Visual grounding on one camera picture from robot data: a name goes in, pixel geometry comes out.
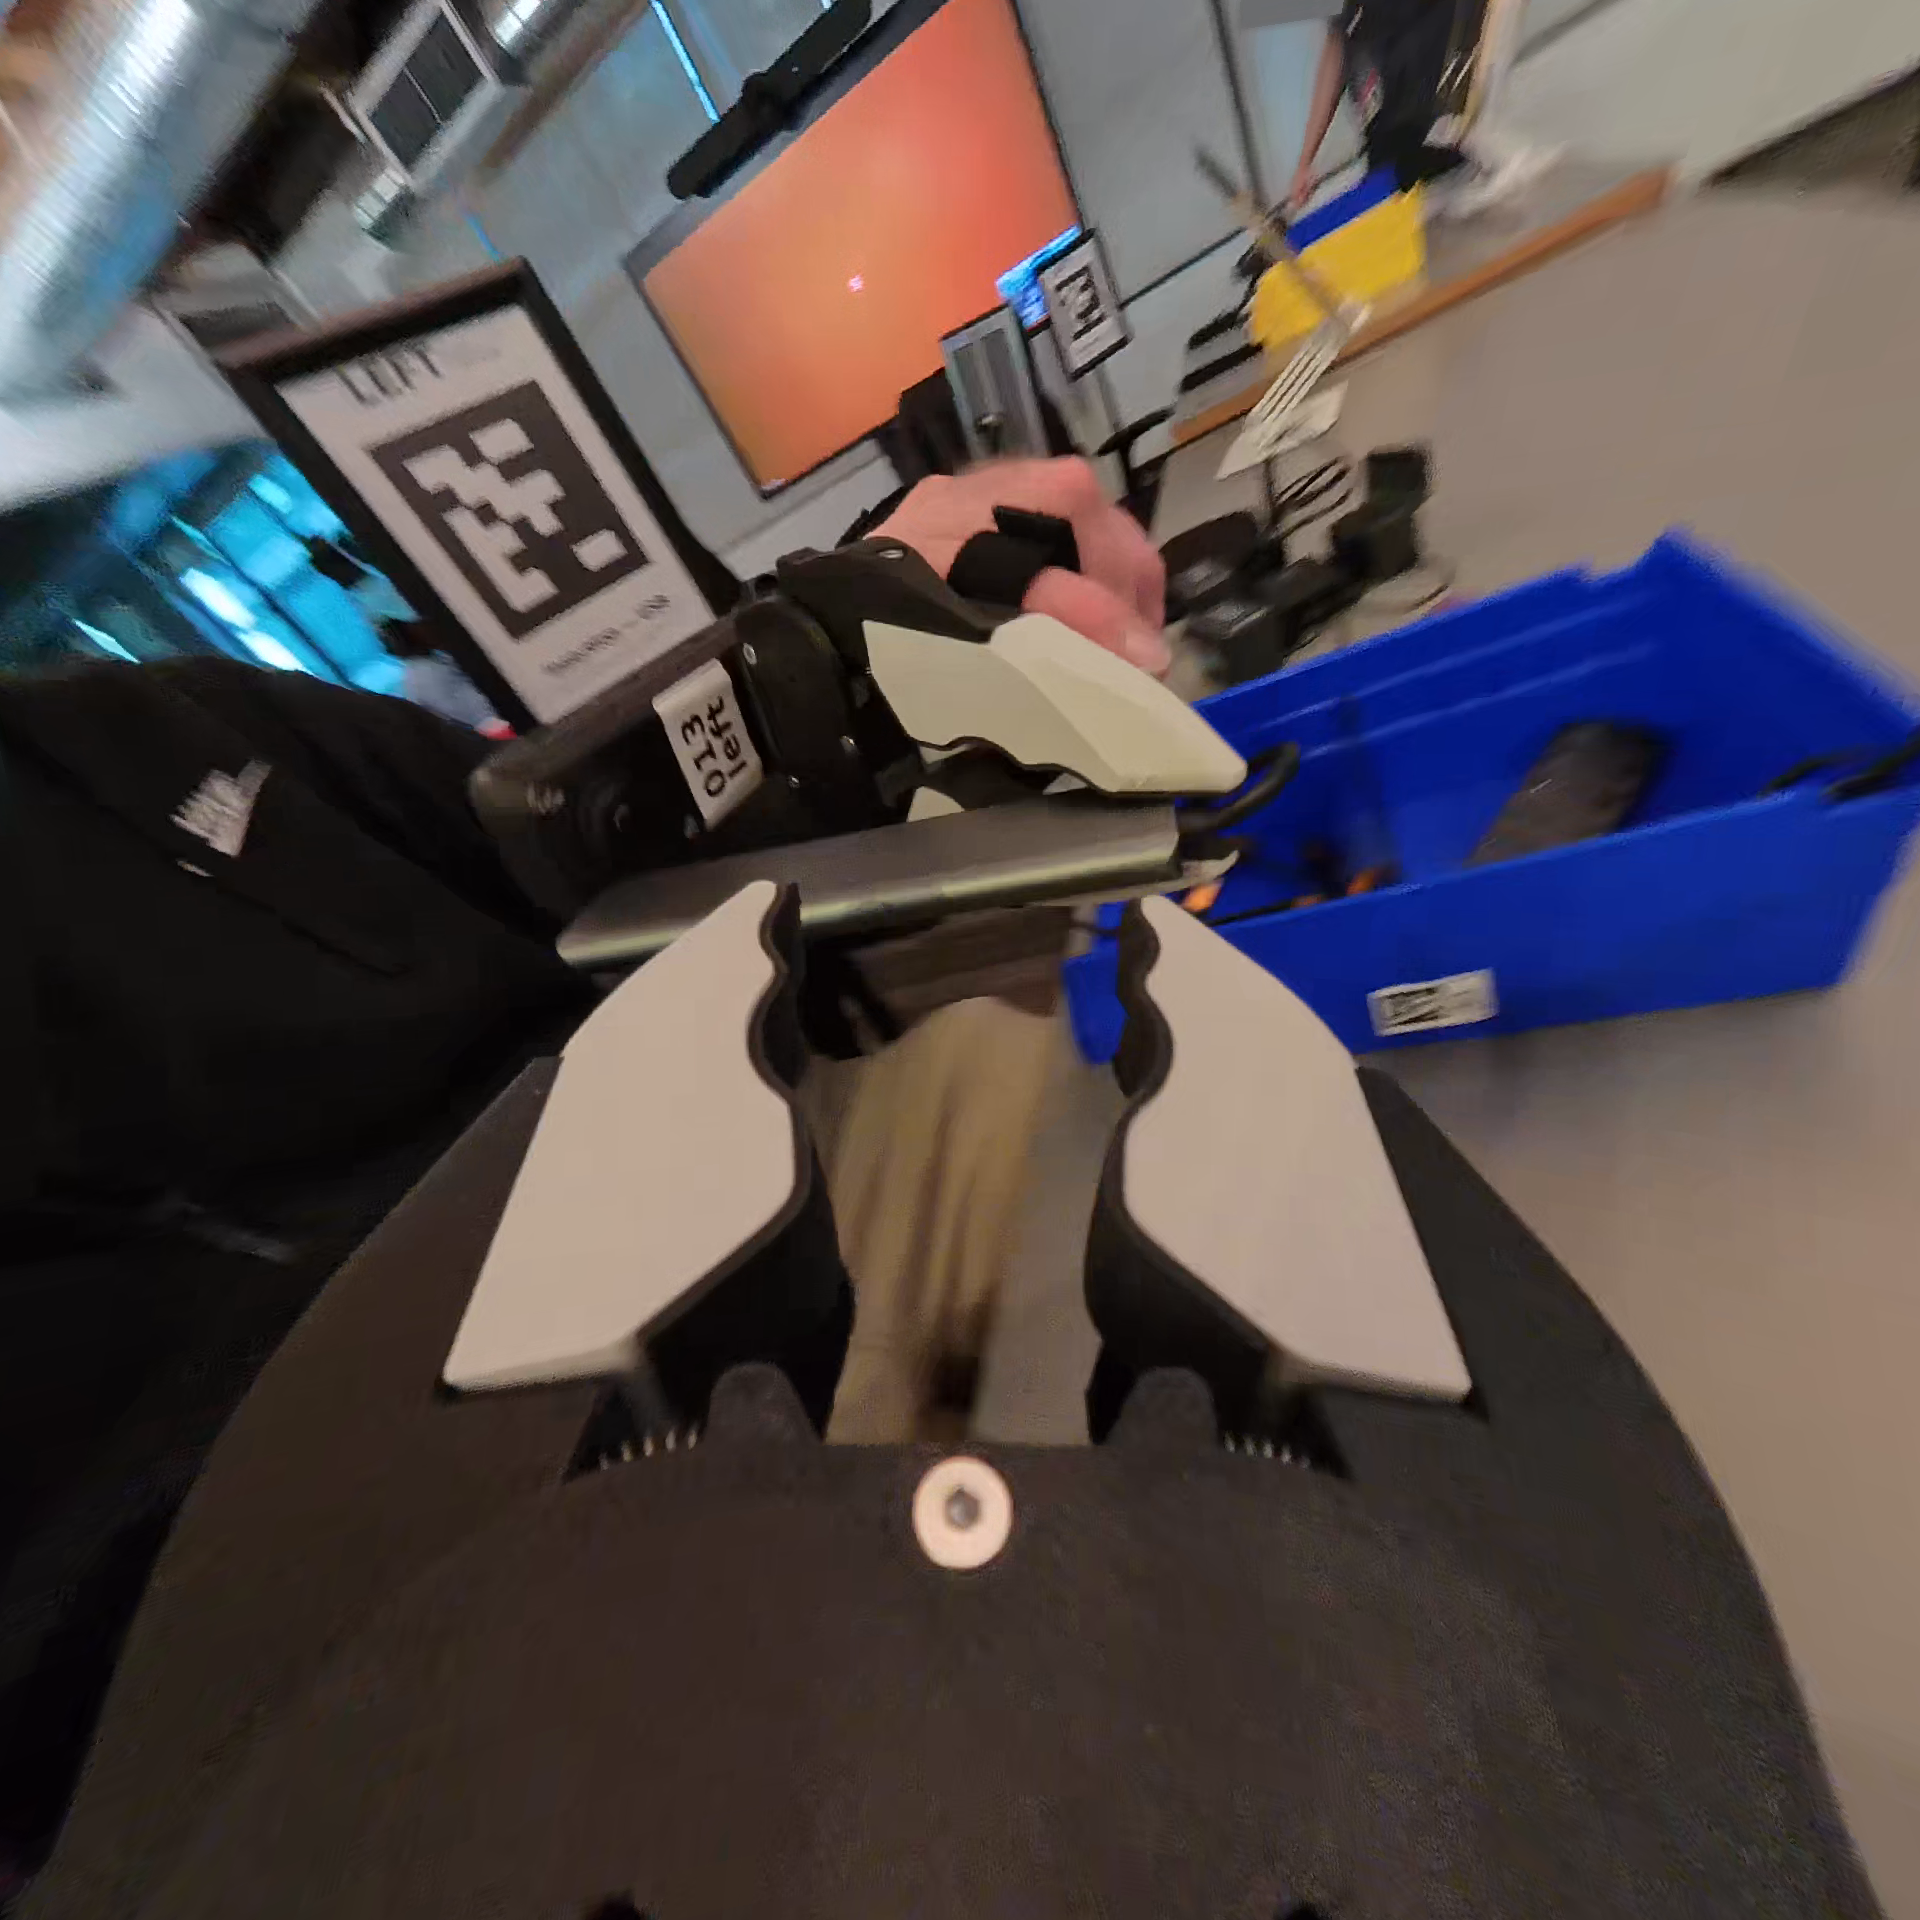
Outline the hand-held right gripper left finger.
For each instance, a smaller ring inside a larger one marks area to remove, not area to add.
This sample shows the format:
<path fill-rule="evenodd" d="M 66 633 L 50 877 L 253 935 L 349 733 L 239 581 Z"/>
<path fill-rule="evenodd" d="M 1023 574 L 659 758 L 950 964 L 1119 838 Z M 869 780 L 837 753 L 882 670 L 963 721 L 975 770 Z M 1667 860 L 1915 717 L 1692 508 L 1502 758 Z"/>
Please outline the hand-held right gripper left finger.
<path fill-rule="evenodd" d="M 567 1037 L 442 1361 L 460 1397 L 609 1384 L 703 1425 L 772 1365 L 826 1433 L 855 1287 L 803 1118 L 800 895 L 750 881 Z"/>

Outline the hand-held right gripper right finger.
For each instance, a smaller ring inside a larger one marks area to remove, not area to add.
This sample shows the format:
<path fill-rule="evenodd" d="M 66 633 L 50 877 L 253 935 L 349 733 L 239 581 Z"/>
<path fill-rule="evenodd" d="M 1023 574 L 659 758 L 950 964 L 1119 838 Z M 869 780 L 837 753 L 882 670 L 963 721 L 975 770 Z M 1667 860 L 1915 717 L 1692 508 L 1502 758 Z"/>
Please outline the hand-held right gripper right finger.
<path fill-rule="evenodd" d="M 1282 1433 L 1307 1393 L 1459 1411 L 1450 1315 L 1355 1058 L 1299 995 L 1167 901 L 1119 918 L 1116 1128 L 1082 1297 L 1089 1433 L 1187 1375 L 1216 1433 Z"/>

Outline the slim dark grey usb hub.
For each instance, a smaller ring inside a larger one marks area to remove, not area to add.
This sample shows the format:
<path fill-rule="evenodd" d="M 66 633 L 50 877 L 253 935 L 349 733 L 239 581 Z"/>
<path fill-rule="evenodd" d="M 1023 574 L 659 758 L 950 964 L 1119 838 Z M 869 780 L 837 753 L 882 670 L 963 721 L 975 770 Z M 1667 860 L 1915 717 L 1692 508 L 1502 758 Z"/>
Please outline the slim dark grey usb hub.
<path fill-rule="evenodd" d="M 576 971 L 633 968 L 762 881 L 797 891 L 809 940 L 869 940 L 985 908 L 1163 895 L 1230 860 L 1222 835 L 1185 831 L 1170 803 L 1057 794 L 625 877 L 566 923 L 556 951 Z"/>

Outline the person's left hand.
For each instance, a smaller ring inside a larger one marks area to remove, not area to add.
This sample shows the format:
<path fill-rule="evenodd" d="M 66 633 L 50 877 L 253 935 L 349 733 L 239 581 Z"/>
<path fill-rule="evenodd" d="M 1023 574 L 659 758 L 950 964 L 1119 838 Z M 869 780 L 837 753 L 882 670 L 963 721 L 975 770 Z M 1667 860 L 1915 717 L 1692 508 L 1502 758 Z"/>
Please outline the person's left hand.
<path fill-rule="evenodd" d="M 1077 568 L 1039 573 L 1019 611 L 1055 618 L 1153 681 L 1170 671 L 1166 641 L 1166 568 L 1145 530 L 1106 494 L 1079 457 L 1000 460 L 950 478 L 926 478 L 875 527 L 940 574 L 963 544 L 995 530 L 995 508 L 1017 508 L 1072 527 Z"/>

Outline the black electronic equipment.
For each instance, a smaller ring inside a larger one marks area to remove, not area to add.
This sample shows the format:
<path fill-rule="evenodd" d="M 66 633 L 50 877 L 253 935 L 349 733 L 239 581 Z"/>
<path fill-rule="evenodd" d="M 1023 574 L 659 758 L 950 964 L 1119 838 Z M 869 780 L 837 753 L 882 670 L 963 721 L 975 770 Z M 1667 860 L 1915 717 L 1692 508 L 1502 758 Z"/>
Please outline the black electronic equipment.
<path fill-rule="evenodd" d="M 1345 610 L 1376 600 L 1390 611 L 1420 611 L 1450 587 L 1450 568 L 1426 550 L 1420 517 L 1430 498 L 1429 440 L 1370 448 L 1360 463 L 1360 500 L 1330 517 L 1325 563 Z"/>
<path fill-rule="evenodd" d="M 1282 671 L 1325 627 L 1350 611 L 1360 583 L 1329 557 L 1289 557 L 1250 511 L 1207 517 L 1160 547 L 1166 614 L 1207 685 Z"/>

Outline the person's beige trousers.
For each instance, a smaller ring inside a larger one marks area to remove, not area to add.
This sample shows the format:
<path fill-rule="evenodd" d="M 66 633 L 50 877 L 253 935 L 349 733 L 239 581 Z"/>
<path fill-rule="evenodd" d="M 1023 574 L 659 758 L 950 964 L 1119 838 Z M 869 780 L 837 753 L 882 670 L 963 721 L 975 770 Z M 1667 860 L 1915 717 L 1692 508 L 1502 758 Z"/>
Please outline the person's beige trousers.
<path fill-rule="evenodd" d="M 1092 1361 L 1069 1240 L 1086 1227 L 1075 1053 L 1052 965 L 929 1008 L 806 1083 L 855 1323 L 840 1445 L 1077 1444 Z"/>

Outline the grey metal case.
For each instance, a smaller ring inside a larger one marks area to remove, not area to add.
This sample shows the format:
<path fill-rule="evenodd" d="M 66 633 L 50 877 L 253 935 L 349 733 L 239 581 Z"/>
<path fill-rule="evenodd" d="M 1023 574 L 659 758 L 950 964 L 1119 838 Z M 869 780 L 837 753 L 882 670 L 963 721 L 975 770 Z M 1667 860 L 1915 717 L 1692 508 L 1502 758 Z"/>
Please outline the grey metal case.
<path fill-rule="evenodd" d="M 943 334 L 940 355 L 972 460 L 1023 460 L 1047 451 L 1026 333 L 1012 307 Z"/>

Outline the white paper sheet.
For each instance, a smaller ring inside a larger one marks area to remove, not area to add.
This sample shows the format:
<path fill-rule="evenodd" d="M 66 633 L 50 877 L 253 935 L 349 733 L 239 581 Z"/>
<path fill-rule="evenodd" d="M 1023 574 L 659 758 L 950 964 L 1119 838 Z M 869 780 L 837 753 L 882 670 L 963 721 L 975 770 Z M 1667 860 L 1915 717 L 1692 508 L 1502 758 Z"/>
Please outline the white paper sheet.
<path fill-rule="evenodd" d="M 1315 394 L 1299 397 L 1282 413 L 1272 413 L 1266 403 L 1260 403 L 1240 420 L 1235 440 L 1215 468 L 1215 478 L 1226 484 L 1227 478 L 1266 468 L 1276 457 L 1322 440 L 1343 415 L 1345 391 L 1347 384 L 1340 381 L 1319 385 Z"/>

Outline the printed tag board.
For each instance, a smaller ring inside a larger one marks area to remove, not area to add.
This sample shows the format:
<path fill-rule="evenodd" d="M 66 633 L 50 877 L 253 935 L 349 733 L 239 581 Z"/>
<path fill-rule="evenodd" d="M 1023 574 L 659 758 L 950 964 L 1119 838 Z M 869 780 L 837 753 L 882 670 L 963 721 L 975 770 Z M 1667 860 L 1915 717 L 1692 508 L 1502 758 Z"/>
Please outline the printed tag board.
<path fill-rule="evenodd" d="M 1102 373 L 1133 343 L 1096 228 L 1082 228 L 1072 243 L 1047 250 L 1033 270 L 1033 284 L 1069 384 Z"/>

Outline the large orange display screen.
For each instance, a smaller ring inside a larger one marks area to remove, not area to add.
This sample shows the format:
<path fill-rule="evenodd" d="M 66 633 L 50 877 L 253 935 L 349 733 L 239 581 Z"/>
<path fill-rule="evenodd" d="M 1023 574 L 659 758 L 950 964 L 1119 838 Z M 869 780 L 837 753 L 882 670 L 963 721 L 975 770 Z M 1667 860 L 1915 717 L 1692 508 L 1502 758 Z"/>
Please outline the large orange display screen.
<path fill-rule="evenodd" d="M 897 3 L 793 133 L 623 273 L 767 500 L 876 434 L 943 337 L 1077 228 L 1019 10 Z"/>

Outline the yellow plastic bin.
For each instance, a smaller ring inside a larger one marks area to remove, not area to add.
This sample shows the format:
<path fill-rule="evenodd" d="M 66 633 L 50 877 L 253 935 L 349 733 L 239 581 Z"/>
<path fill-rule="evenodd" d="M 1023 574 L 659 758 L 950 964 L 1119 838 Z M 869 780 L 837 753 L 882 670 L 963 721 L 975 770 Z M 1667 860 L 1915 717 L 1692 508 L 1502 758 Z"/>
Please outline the yellow plastic bin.
<path fill-rule="evenodd" d="M 1299 255 L 1336 300 L 1383 310 L 1426 284 L 1426 187 L 1399 190 L 1386 205 Z M 1295 348 L 1322 321 L 1302 285 L 1272 265 L 1255 285 L 1245 317 L 1249 341 L 1279 355 Z"/>

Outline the black video bar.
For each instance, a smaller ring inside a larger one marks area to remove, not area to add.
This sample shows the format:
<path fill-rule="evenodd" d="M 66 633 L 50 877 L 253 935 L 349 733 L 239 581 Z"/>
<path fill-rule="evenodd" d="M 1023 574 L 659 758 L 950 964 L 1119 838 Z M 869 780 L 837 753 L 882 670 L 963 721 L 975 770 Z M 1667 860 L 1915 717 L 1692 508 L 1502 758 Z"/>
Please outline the black video bar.
<path fill-rule="evenodd" d="M 713 197 L 767 143 L 790 133 L 875 24 L 872 3 L 829 3 L 777 61 L 749 74 L 725 108 L 665 171 L 677 203 Z"/>

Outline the white air vent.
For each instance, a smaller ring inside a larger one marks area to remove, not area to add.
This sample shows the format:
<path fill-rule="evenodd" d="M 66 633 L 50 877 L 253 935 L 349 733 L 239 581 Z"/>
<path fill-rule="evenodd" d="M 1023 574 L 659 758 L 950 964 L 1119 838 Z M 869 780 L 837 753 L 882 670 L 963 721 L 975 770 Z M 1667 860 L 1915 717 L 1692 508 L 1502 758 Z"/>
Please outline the white air vent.
<path fill-rule="evenodd" d="M 423 180 L 503 88 L 457 3 L 413 3 L 350 83 L 345 108 L 385 167 Z"/>

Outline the silver air duct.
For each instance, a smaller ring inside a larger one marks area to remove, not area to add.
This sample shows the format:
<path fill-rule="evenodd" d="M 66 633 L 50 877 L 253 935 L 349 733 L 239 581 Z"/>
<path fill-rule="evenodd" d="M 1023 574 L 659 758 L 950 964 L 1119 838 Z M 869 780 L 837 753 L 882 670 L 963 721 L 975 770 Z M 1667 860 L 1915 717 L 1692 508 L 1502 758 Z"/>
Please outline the silver air duct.
<path fill-rule="evenodd" d="M 316 3 L 75 3 L 3 183 L 3 403 L 63 391 L 167 251 Z"/>

